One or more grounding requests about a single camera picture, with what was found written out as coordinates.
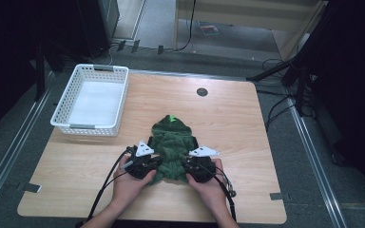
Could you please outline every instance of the wooden tabletop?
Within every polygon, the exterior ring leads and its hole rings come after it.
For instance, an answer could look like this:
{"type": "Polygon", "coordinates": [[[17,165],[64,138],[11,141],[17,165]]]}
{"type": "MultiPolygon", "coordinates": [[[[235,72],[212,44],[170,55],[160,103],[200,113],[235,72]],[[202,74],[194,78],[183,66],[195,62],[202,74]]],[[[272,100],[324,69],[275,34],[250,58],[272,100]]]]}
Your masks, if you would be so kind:
{"type": "MultiPolygon", "coordinates": [[[[120,131],[116,137],[65,135],[54,129],[30,180],[39,193],[25,192],[18,213],[25,217],[86,218],[113,163],[127,146],[147,142],[151,127],[173,114],[190,126],[199,145],[221,154],[237,192],[238,222],[285,222],[279,183],[255,86],[190,77],[129,74],[120,131]],[[203,87],[205,97],[197,94],[203,87]]],[[[110,201],[112,185],[96,208],[110,201]]],[[[197,193],[181,181],[147,186],[120,219],[214,221],[197,193]]]]}

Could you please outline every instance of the person's left hand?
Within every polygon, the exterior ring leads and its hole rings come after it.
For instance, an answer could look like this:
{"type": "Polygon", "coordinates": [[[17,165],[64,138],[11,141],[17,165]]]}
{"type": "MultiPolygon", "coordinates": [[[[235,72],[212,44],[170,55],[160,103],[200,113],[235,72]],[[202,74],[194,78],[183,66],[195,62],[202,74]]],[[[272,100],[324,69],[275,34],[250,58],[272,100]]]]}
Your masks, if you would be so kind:
{"type": "MultiPolygon", "coordinates": [[[[128,156],[123,156],[121,158],[117,170],[114,172],[114,178],[126,172],[124,169],[121,169],[121,167],[126,163],[128,158],[128,156]]],[[[125,209],[138,197],[141,190],[153,180],[155,175],[156,170],[152,170],[142,180],[135,179],[129,174],[124,174],[121,177],[118,177],[114,180],[113,194],[110,204],[117,204],[125,209]]]]}

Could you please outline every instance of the metal floor strip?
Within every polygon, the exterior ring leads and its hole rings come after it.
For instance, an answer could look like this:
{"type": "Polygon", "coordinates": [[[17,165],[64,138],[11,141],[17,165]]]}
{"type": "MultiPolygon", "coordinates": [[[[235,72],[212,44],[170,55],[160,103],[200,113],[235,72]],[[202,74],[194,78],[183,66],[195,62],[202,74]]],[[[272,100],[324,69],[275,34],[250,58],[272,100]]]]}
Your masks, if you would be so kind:
{"type": "Polygon", "coordinates": [[[22,125],[19,128],[19,131],[17,132],[16,136],[11,142],[10,147],[7,150],[4,158],[0,162],[0,189],[4,184],[5,179],[7,178],[11,168],[13,167],[13,164],[16,161],[16,158],[19,155],[23,147],[23,144],[28,138],[29,132],[33,128],[38,116],[41,113],[41,110],[43,109],[47,101],[54,78],[55,76],[51,71],[46,79],[46,85],[47,85],[46,92],[43,94],[40,101],[35,102],[31,107],[28,116],[23,121],[22,125]]]}
{"type": "MultiPolygon", "coordinates": [[[[292,99],[288,99],[288,104],[289,106],[291,106],[295,103],[292,99]]],[[[325,205],[328,209],[331,221],[336,228],[348,227],[340,209],[339,203],[336,200],[334,190],[332,189],[331,184],[329,183],[328,178],[325,175],[322,164],[319,161],[316,148],[314,147],[313,140],[310,137],[307,126],[303,119],[298,115],[298,112],[296,111],[296,108],[294,106],[291,107],[291,112],[293,119],[295,120],[296,127],[298,128],[298,133],[306,150],[307,157],[313,168],[314,175],[316,176],[317,184],[319,190],[321,191],[325,205]]]]}

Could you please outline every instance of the floor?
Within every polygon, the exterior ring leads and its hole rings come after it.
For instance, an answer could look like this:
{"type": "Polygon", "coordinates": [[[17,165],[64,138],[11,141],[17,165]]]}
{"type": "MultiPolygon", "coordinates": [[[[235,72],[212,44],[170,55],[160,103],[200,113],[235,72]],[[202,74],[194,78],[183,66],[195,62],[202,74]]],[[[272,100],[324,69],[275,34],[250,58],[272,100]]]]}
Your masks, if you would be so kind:
{"type": "MultiPolygon", "coordinates": [[[[219,75],[224,79],[227,76],[227,80],[245,80],[246,76],[255,76],[280,62],[278,49],[269,30],[212,24],[219,33],[205,35],[200,28],[205,22],[193,23],[193,36],[186,49],[158,55],[159,46],[164,46],[166,50],[172,48],[174,1],[146,0],[145,4],[142,0],[118,2],[122,15],[119,21],[120,28],[123,24],[132,25],[133,28],[124,27],[119,29],[119,33],[116,31],[114,47],[123,40],[127,40],[130,46],[139,40],[140,47],[134,53],[130,51],[131,47],[121,51],[113,48],[110,54],[103,54],[100,58],[91,60],[94,63],[111,63],[133,69],[219,75]],[[125,3],[134,7],[128,8],[125,3]],[[127,20],[129,12],[134,12],[131,21],[127,20]]],[[[178,47],[183,47],[189,37],[189,22],[181,20],[179,23],[181,29],[178,47]]],[[[47,97],[47,104],[43,104],[41,114],[34,120],[35,126],[31,125],[27,140],[21,142],[17,161],[0,190],[0,227],[16,226],[14,224],[23,227],[68,227],[74,224],[75,220],[71,218],[21,218],[16,213],[22,197],[22,192],[16,190],[16,184],[29,180],[39,160],[39,153],[44,150],[49,130],[52,129],[49,125],[54,109],[52,104],[59,100],[73,65],[74,63],[67,63],[64,72],[53,73],[55,83],[47,97]]],[[[280,85],[280,78],[281,75],[277,73],[256,83],[264,120],[267,120],[269,111],[282,98],[281,95],[264,92],[287,92],[286,88],[280,85]]],[[[23,120],[33,106],[33,89],[25,94],[0,123],[0,161],[10,147],[11,139],[17,137],[17,129],[22,127],[23,120]]],[[[282,110],[289,105],[290,100],[280,103],[277,109],[282,110]]],[[[288,220],[282,225],[242,224],[240,227],[365,227],[364,176],[353,167],[339,167],[332,163],[329,146],[319,131],[316,119],[301,118],[297,122],[296,111],[293,111],[293,108],[288,110],[270,125],[268,131],[288,220]],[[324,185],[324,180],[329,184],[329,189],[324,188],[327,186],[324,185]],[[324,192],[330,190],[333,195],[328,195],[327,199],[324,192]],[[338,205],[339,214],[330,214],[330,202],[338,205]],[[338,225],[334,222],[333,218],[336,216],[343,217],[338,218],[343,220],[343,223],[338,225]]]]}

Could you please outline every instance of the green cloth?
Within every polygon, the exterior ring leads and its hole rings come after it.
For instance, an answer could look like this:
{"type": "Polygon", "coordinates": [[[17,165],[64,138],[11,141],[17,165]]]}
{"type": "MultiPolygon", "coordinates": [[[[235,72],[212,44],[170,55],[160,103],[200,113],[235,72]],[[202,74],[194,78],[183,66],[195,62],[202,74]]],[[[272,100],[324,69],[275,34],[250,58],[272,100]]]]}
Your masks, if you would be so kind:
{"type": "Polygon", "coordinates": [[[167,115],[152,126],[152,133],[150,147],[163,157],[163,163],[151,184],[163,178],[187,182],[182,161],[195,149],[191,128],[175,116],[167,115]]]}

